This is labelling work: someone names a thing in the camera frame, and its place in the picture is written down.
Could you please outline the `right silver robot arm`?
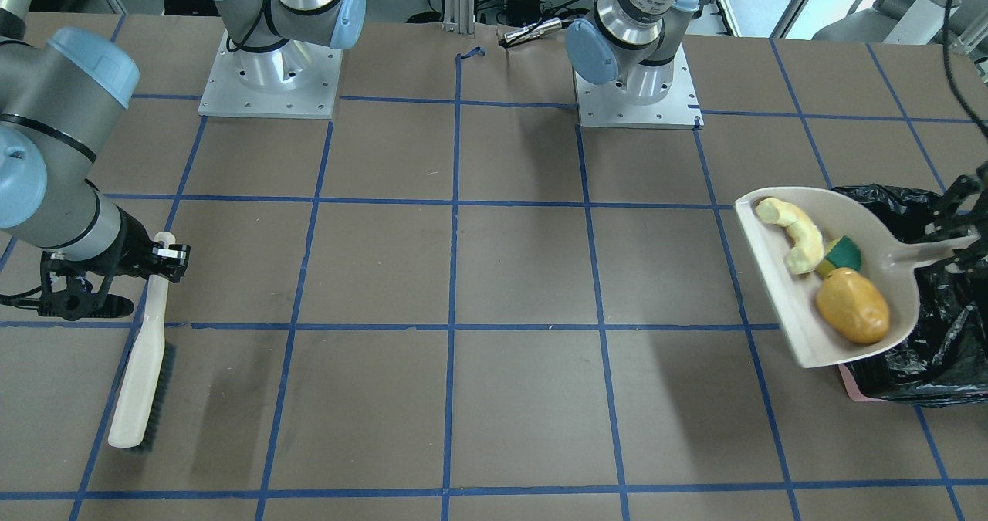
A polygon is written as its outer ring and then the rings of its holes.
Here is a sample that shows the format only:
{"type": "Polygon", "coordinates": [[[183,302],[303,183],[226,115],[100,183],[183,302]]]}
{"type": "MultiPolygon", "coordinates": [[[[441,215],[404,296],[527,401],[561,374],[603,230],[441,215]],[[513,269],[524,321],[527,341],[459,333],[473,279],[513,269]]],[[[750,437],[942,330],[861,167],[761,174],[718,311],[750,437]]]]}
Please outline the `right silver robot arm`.
{"type": "MultiPolygon", "coordinates": [[[[352,49],[367,0],[211,0],[227,51],[276,56],[294,42],[352,49]]],[[[88,179],[139,82],[109,39],[64,26],[42,47],[24,40],[31,0],[2,0],[2,230],[42,250],[39,285],[3,306],[75,321],[121,318],[134,304],[113,279],[179,282],[190,248],[152,239],[88,179]]]]}

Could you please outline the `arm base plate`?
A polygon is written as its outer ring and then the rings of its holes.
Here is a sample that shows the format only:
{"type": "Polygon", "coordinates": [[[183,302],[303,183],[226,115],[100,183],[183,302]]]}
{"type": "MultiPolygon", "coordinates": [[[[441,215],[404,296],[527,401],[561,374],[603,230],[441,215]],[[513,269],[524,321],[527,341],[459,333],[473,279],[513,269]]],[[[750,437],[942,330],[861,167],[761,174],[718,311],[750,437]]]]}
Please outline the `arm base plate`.
{"type": "Polygon", "coordinates": [[[198,112],[232,119],[331,120],[345,52],[299,40],[268,53],[232,51],[222,35],[198,112]]]}
{"type": "Polygon", "coordinates": [[[705,126],[685,47],[656,68],[635,65],[620,85],[594,85],[573,74],[580,123],[599,128],[699,130],[705,126]]]}

